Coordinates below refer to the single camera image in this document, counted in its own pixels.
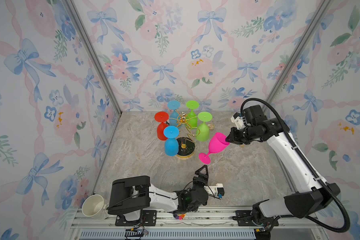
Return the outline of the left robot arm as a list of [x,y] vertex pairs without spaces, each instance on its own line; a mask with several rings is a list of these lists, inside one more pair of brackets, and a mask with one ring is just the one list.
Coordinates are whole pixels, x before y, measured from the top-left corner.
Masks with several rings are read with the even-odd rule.
[[166,192],[151,184],[149,176],[138,176],[115,180],[112,183],[107,211],[132,222],[141,218],[142,210],[154,207],[167,213],[186,214],[196,212],[200,206],[208,203],[208,166],[203,165],[195,171],[191,188],[175,192]]

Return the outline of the green wine glass front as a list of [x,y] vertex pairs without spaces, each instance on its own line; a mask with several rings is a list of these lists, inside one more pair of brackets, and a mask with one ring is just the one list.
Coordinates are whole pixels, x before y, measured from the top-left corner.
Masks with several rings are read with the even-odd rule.
[[202,122],[198,126],[199,134],[196,136],[196,139],[199,142],[206,142],[210,137],[210,129],[207,125],[207,122],[212,120],[212,115],[208,112],[201,112],[198,114],[198,119]]

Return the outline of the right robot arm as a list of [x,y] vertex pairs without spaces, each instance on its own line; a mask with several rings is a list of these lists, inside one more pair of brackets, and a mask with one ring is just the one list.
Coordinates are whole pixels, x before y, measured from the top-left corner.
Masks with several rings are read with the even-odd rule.
[[231,122],[235,126],[226,141],[236,145],[266,142],[285,166],[295,187],[291,195],[254,204],[250,220],[255,225],[272,224],[283,216],[308,218],[331,203],[342,205],[338,185],[330,184],[308,161],[280,115],[269,119],[262,107],[255,105],[235,113]]

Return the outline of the magenta wine glass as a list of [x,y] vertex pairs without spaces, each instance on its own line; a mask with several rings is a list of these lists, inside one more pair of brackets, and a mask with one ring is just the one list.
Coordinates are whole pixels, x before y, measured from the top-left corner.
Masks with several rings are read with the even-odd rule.
[[222,133],[215,133],[209,142],[208,153],[200,153],[199,160],[209,165],[211,163],[210,155],[222,152],[230,143],[226,141],[226,136]]

